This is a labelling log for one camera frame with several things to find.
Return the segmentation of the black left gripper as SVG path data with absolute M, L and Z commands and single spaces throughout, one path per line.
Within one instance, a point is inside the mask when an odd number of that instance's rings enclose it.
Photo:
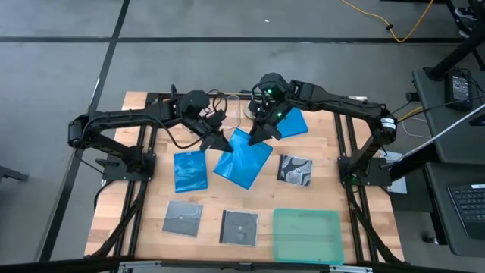
M 225 112 L 219 110 L 208 116 L 198 116 L 192 120 L 192 123 L 189 125 L 189 130 L 203 139 L 199 147 L 202 151 L 205 151 L 211 146 L 215 150 L 233 152 L 233 147 L 221 131 L 221 126 L 226 117 Z M 212 142 L 210 135 L 214 135 L 214 142 Z

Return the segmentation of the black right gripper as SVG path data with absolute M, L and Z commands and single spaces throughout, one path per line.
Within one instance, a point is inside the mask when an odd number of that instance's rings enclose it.
M 276 140 L 282 138 L 277 124 L 284 119 L 288 113 L 288 102 L 253 99 L 252 114 L 254 116 L 253 126 L 249 132 L 249 145 L 253 146 L 274 137 Z M 265 124 L 271 125 L 271 135 L 262 127 Z

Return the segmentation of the blue jewel case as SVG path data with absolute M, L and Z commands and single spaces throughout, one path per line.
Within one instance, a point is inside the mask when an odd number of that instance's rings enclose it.
M 293 137 L 308 132 L 308 126 L 302 112 L 297 108 L 293 108 L 285 118 L 278 123 L 277 129 L 281 132 L 282 138 Z
M 213 172 L 248 190 L 273 152 L 266 143 L 249 145 L 249 134 L 235 129 L 230 138 L 232 152 L 223 152 Z
M 174 154 L 174 189 L 185 193 L 208 188 L 208 175 L 203 151 Z

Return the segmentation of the black white patterned jewel case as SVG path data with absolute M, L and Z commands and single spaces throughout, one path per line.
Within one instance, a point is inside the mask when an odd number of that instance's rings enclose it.
M 294 155 L 281 155 L 277 180 L 301 187 L 309 187 L 313 161 Z

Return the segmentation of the clear jewel case black spine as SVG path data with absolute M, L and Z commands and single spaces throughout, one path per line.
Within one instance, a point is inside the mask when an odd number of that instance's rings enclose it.
M 219 243 L 256 246 L 258 214 L 223 210 Z

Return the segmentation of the translucent teal plastic bin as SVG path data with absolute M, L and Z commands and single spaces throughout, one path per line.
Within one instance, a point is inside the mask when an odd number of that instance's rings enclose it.
M 277 262 L 342 265 L 340 214 L 329 210 L 275 209 L 273 257 Z

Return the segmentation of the white paper sheet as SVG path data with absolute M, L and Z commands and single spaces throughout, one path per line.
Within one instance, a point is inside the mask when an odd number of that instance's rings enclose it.
M 380 158 L 384 158 L 386 163 L 394 163 L 402 157 L 401 153 L 385 152 L 383 150 L 379 150 L 378 155 Z M 388 193 L 406 194 L 408 192 L 405 177 L 393 181 L 390 186 L 385 186 L 384 189 Z

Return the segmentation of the silver and black boom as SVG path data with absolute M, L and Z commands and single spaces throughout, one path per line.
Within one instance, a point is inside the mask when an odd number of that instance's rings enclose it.
M 397 180 L 400 177 L 403 177 L 408 172 L 416 169 L 420 163 L 433 162 L 438 160 L 438 151 L 436 145 L 434 144 L 434 141 L 438 140 L 440 137 L 444 136 L 449 131 L 457 127 L 460 123 L 466 121 L 472 115 L 475 115 L 484 108 L 485 105 L 479 106 L 472 112 L 469 112 L 464 117 L 449 125 L 446 129 L 442 130 L 436 136 L 433 136 L 427 142 L 407 152 L 395 162 L 379 166 L 379 170 L 389 171 L 391 176 L 395 176 L 394 178 L 391 178 L 391 180 Z

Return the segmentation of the grey side desk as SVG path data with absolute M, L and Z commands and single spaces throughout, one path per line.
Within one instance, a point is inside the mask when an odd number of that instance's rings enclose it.
M 445 83 L 431 80 L 423 69 L 412 72 L 415 89 L 431 135 L 434 137 L 463 118 L 464 112 L 447 108 Z M 485 126 L 471 126 L 466 119 L 433 141 L 437 157 L 449 164 L 485 165 Z

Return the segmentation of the grey desk with keyboard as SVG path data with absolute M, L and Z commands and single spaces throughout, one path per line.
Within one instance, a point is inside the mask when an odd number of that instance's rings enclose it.
M 431 162 L 424 166 L 424 175 L 438 242 L 449 246 L 457 256 L 485 258 L 485 240 L 467 236 L 448 191 L 452 186 L 485 184 L 485 167 Z

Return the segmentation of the black crossbar with silver extrusions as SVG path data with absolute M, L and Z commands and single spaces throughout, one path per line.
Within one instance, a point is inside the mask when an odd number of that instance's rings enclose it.
M 88 257 L 47 262 L 30 262 L 0 265 L 0 273 L 100 273 L 104 271 L 138 268 L 218 268 L 241 272 L 257 270 L 313 270 L 324 273 L 473 273 L 441 268 L 428 268 L 408 264 L 360 262 L 350 265 L 325 265 L 277 262 L 201 262 L 181 260 L 143 260 L 131 256 Z

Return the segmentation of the black stand leg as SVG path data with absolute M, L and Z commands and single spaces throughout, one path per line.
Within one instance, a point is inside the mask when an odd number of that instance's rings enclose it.
M 479 23 L 470 36 L 464 40 L 456 49 L 446 56 L 434 67 L 425 67 L 426 75 L 435 81 L 439 81 L 453 67 L 455 67 L 468 54 L 475 52 L 476 48 L 485 41 L 485 21 Z

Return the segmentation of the black chair leg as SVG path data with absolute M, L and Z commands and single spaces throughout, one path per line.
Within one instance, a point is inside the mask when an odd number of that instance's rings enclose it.
M 28 174 L 23 174 L 19 171 L 12 170 L 0 165 L 0 182 L 3 178 L 11 178 L 18 181 L 27 181 L 29 178 Z

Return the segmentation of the black keyboard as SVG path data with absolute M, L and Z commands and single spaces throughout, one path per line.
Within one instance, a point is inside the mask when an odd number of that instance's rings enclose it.
M 485 240 L 485 184 L 452 186 L 448 191 L 467 236 Z

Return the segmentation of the person's shoe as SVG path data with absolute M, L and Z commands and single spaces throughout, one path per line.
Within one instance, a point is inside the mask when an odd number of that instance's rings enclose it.
M 473 26 L 478 22 L 477 16 L 473 9 L 471 7 L 466 7 L 466 8 L 456 8 L 454 10 L 454 14 L 457 17 L 460 17 L 461 19 L 468 20 L 473 23 Z M 466 30 L 459 30 L 458 34 L 463 37 L 463 38 L 468 38 L 471 32 L 473 31 L 473 28 L 471 26 L 468 26 Z

